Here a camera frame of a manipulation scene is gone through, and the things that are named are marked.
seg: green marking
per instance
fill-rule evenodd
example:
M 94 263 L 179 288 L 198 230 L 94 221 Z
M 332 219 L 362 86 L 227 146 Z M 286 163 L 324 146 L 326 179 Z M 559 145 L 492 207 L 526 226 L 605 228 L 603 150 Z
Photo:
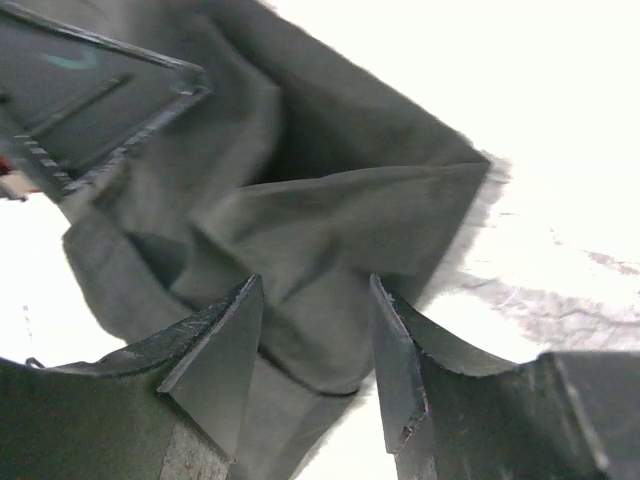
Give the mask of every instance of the green marking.
M 98 66 L 98 58 L 88 47 L 83 47 L 83 56 L 81 59 L 73 60 L 70 58 L 58 57 L 56 55 L 49 55 L 43 53 L 40 55 L 44 61 L 53 63 L 61 68 L 67 70 L 89 70 Z

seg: dark gray fabric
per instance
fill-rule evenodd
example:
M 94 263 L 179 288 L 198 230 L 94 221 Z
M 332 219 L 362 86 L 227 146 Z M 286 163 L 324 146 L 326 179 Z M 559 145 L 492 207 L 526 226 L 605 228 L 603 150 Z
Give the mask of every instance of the dark gray fabric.
M 421 289 L 488 162 L 254 0 L 22 1 L 206 69 L 213 97 L 61 206 L 65 247 L 98 321 L 129 342 L 263 276 L 268 363 L 234 475 L 287 478 L 371 369 L 369 273 Z

